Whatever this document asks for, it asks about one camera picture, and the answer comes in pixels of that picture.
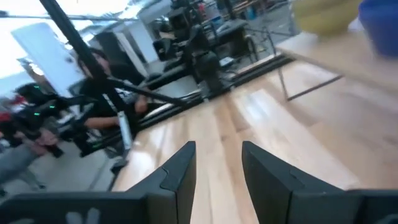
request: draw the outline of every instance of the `blue object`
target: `blue object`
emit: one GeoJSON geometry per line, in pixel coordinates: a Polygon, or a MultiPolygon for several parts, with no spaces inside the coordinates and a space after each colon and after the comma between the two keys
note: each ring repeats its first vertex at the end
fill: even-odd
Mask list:
{"type": "Polygon", "coordinates": [[[381,55],[398,57],[397,0],[364,0],[359,5],[359,20],[381,55]]]}
{"type": "Polygon", "coordinates": [[[254,20],[256,18],[256,12],[253,7],[248,7],[246,13],[248,20],[254,20]]]}
{"type": "Polygon", "coordinates": [[[216,18],[211,19],[211,22],[213,23],[214,28],[218,29],[221,27],[221,25],[223,25],[224,19],[221,16],[218,16],[216,18]]]}

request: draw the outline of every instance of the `yellow object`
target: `yellow object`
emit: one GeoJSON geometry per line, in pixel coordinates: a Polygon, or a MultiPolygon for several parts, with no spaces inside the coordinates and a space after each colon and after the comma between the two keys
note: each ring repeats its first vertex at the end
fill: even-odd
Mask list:
{"type": "Polygon", "coordinates": [[[358,16],[362,0],[295,0],[293,12],[297,25],[305,32],[329,36],[346,32],[358,16]]]}

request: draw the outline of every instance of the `table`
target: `table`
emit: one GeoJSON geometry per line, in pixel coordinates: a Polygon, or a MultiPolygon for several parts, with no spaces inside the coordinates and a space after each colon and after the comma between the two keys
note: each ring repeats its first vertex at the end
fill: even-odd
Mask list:
{"type": "Polygon", "coordinates": [[[364,32],[349,32],[329,38],[302,32],[277,45],[276,49],[290,57],[339,74],[325,83],[289,96],[280,68],[279,78],[288,101],[333,83],[343,75],[388,91],[398,91],[398,60],[374,54],[364,32]]]}

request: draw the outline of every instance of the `gray pants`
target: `gray pants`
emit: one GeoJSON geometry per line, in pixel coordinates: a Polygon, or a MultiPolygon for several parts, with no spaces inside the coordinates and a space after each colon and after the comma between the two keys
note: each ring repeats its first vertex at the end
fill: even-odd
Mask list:
{"type": "Polygon", "coordinates": [[[21,177],[27,179],[26,182],[36,182],[37,180],[27,168],[39,156],[22,144],[14,149],[7,149],[0,154],[0,185],[13,179],[21,177]]]}

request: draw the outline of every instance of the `wooden floor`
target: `wooden floor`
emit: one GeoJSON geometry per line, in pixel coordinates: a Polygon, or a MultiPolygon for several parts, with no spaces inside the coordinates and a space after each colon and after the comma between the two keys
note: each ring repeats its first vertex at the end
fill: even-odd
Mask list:
{"type": "MultiPolygon", "coordinates": [[[[284,67],[290,94],[335,75],[284,67]]],[[[141,132],[114,190],[127,190],[188,140],[197,142],[192,223],[258,223],[244,182],[241,144],[344,189],[398,187],[398,96],[345,78],[286,103],[276,72],[141,132]]]]}

